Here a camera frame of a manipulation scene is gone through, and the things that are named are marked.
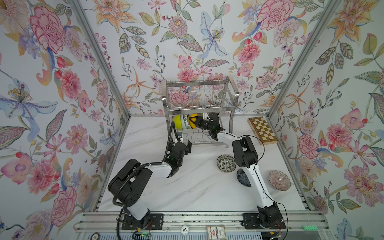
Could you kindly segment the green leaf pattern bowl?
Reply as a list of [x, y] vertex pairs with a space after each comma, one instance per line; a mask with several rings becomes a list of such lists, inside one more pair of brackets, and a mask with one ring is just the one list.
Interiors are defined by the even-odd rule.
[[186, 122], [186, 128], [187, 129], [192, 129], [190, 120], [189, 120], [189, 115], [185, 115], [185, 122]]

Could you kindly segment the lime green plastic bowl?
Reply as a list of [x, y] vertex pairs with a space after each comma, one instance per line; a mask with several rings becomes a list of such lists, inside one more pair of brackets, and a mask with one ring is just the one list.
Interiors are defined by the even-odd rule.
[[175, 128], [178, 129], [178, 130], [182, 130], [183, 129], [183, 125], [182, 125], [182, 117], [181, 115], [176, 115], [174, 116], [174, 119], [173, 119], [174, 123], [175, 123]]

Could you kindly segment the yellow plastic bowl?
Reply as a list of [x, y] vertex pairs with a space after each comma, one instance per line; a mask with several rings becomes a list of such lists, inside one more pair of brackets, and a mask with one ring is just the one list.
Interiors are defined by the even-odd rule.
[[199, 117], [198, 114], [191, 114], [189, 116], [189, 120], [190, 120], [190, 124], [191, 124], [192, 129], [197, 128], [196, 124], [197, 124], [197, 118], [198, 117]]

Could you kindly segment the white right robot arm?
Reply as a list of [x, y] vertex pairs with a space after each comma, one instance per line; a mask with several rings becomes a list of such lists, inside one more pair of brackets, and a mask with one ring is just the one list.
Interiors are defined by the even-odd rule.
[[226, 144], [233, 149], [234, 160], [247, 176], [252, 190], [256, 193], [258, 208], [258, 224], [261, 228], [271, 228], [272, 224], [279, 223], [282, 216], [278, 203], [273, 200], [264, 182], [259, 169], [259, 156], [252, 142], [252, 136], [236, 136], [228, 133], [220, 125], [217, 113], [209, 113], [208, 118], [190, 116], [189, 120], [203, 131], [208, 131], [210, 137]]

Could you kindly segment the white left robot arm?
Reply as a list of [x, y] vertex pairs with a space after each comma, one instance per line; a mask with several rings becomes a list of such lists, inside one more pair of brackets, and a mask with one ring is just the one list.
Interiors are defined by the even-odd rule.
[[184, 156], [191, 151], [192, 143], [182, 142], [181, 136], [176, 132], [175, 122], [172, 122], [165, 155], [160, 162], [142, 164], [131, 159], [110, 181], [108, 191], [113, 195], [113, 205], [121, 207], [137, 222], [147, 220], [150, 210], [141, 202], [141, 195], [150, 179], [173, 177], [183, 165]]

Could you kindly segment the black white patterned bowl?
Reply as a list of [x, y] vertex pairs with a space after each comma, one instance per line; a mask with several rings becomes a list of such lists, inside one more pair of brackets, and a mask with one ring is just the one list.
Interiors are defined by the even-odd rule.
[[226, 173], [231, 173], [237, 168], [235, 159], [230, 155], [220, 155], [217, 158], [217, 167]]

